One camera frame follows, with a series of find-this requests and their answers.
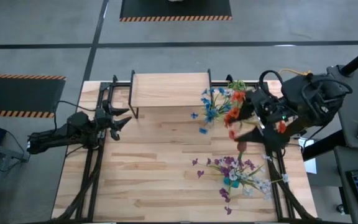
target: gray floor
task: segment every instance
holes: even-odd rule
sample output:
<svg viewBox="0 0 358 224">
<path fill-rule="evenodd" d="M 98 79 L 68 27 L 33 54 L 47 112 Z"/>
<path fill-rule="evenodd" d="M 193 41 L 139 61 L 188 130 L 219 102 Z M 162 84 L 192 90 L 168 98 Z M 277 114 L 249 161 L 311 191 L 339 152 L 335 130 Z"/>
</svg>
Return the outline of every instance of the gray floor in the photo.
<svg viewBox="0 0 358 224">
<path fill-rule="evenodd" d="M 0 44 L 92 43 L 102 1 L 0 0 Z M 231 4 L 233 21 L 120 23 L 121 1 L 110 0 L 99 42 L 358 40 L 358 0 L 231 0 Z M 67 83 L 62 99 L 76 103 L 89 53 L 89 49 L 0 50 L 0 73 L 64 75 Z M 255 80 L 266 69 L 321 73 L 356 55 L 358 45 L 98 49 L 90 80 L 110 80 L 113 74 L 128 80 L 132 69 L 143 73 L 200 72 L 208 68 L 213 79 L 230 73 L 234 78 Z M 59 106 L 58 123 L 72 112 L 70 106 Z M 50 129 L 53 122 L 0 118 L 0 127 L 12 131 L 24 146 L 26 135 Z M 339 128 L 335 119 L 317 138 Z M 0 194 L 0 223 L 50 218 L 64 153 L 64 148 L 56 148 L 32 156 L 28 164 L 6 177 Z M 340 203 L 337 188 L 315 182 L 311 185 L 319 217 L 350 221 L 335 211 Z"/>
</svg>

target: orange flower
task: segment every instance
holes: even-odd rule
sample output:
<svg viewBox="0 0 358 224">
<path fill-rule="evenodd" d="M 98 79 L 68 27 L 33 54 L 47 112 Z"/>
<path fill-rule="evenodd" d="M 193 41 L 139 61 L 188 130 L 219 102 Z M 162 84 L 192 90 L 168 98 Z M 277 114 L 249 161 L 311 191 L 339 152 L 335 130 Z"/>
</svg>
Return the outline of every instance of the orange flower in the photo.
<svg viewBox="0 0 358 224">
<path fill-rule="evenodd" d="M 280 121 L 280 124 L 278 124 L 278 132 L 279 133 L 284 133 L 286 128 L 287 128 L 287 126 L 285 125 L 285 122 Z"/>
<path fill-rule="evenodd" d="M 234 136 L 235 136 L 235 135 L 236 135 L 236 134 L 235 134 L 234 131 L 232 131 L 232 130 L 229 131 L 229 139 L 234 140 Z"/>
<path fill-rule="evenodd" d="M 238 118 L 240 115 L 240 109 L 239 108 L 233 108 L 229 111 L 229 116 L 232 118 Z"/>
<path fill-rule="evenodd" d="M 231 120 L 231 116 L 229 114 L 225 115 L 225 117 L 223 119 L 225 128 L 227 128 L 228 126 L 229 127 L 231 126 L 230 120 Z"/>
<path fill-rule="evenodd" d="M 242 103 L 245 97 L 246 93 L 241 91 L 235 91 L 233 97 L 231 98 L 231 101 L 234 102 L 234 100 L 237 100 L 239 103 Z"/>
</svg>

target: flower bouquet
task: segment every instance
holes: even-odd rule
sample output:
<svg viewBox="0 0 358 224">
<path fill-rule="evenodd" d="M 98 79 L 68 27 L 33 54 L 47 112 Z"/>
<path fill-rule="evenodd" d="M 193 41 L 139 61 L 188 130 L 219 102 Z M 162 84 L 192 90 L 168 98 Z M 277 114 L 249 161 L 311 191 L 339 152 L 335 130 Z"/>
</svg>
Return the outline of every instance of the flower bouquet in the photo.
<svg viewBox="0 0 358 224">
<path fill-rule="evenodd" d="M 221 188 L 219 193 L 224 198 L 227 206 L 224 209 L 227 211 L 227 214 L 230 215 L 232 209 L 230 208 L 231 201 L 231 189 L 238 188 L 242 185 L 242 193 L 245 196 L 253 196 L 254 189 L 262 192 L 264 194 L 265 200 L 270 200 L 272 196 L 271 186 L 272 183 L 278 181 L 289 182 L 288 174 L 282 174 L 282 179 L 269 181 L 268 179 L 262 179 L 257 176 L 259 172 L 265 172 L 262 166 L 255 166 L 251 160 L 242 161 L 242 155 L 244 151 L 240 151 L 237 158 L 225 156 L 221 159 L 215 159 L 212 163 L 212 160 L 208 158 L 206 165 L 200 164 L 198 159 L 193 160 L 193 166 L 201 165 L 208 167 L 210 169 L 216 170 L 223 177 L 224 184 L 227 185 L 226 188 Z M 264 159 L 272 160 L 269 156 L 262 155 Z M 197 171 L 198 178 L 204 175 L 203 170 Z"/>
<path fill-rule="evenodd" d="M 227 89 L 222 87 L 205 89 L 201 94 L 205 119 L 200 127 L 200 133 L 207 134 L 208 126 L 212 126 L 217 119 L 225 120 L 226 124 L 229 118 L 238 118 L 245 100 L 246 88 L 246 84 L 238 80 L 228 84 Z M 196 119 L 198 114 L 193 112 L 191 117 Z"/>
</svg>

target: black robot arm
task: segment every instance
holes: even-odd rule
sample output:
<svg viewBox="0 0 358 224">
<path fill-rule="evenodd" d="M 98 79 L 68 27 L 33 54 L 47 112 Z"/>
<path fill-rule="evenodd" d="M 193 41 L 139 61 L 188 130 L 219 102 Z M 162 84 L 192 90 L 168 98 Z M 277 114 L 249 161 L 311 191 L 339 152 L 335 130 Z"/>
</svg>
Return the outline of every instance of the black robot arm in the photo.
<svg viewBox="0 0 358 224">
<path fill-rule="evenodd" d="M 118 131 L 131 119 L 124 118 L 119 121 L 113 120 L 113 116 L 119 116 L 129 109 L 113 108 L 107 100 L 103 101 L 103 108 L 97 108 L 94 120 L 90 120 L 84 112 L 77 112 L 67 118 L 67 123 L 56 130 L 32 133 L 29 136 L 27 151 L 30 154 L 45 152 L 51 147 L 69 146 L 82 144 L 85 147 L 98 147 L 98 134 L 107 128 L 111 128 L 111 137 L 118 141 Z"/>
</svg>

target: hazard tape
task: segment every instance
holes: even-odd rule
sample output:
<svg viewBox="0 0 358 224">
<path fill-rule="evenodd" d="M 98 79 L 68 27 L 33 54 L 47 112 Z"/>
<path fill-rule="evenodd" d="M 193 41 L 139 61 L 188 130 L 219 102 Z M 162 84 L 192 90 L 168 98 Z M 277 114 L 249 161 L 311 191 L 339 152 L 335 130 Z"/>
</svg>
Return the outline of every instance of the hazard tape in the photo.
<svg viewBox="0 0 358 224">
<path fill-rule="evenodd" d="M 0 116 L 15 118 L 53 118 L 55 113 L 41 111 L 0 111 Z"/>
<path fill-rule="evenodd" d="M 0 78 L 16 78 L 16 79 L 40 79 L 40 80 L 64 80 L 63 76 L 48 76 L 48 75 L 8 75 L 0 74 Z"/>
<path fill-rule="evenodd" d="M 123 17 L 120 22 L 166 22 L 166 21 L 230 21 L 232 16 L 148 16 Z"/>
</svg>

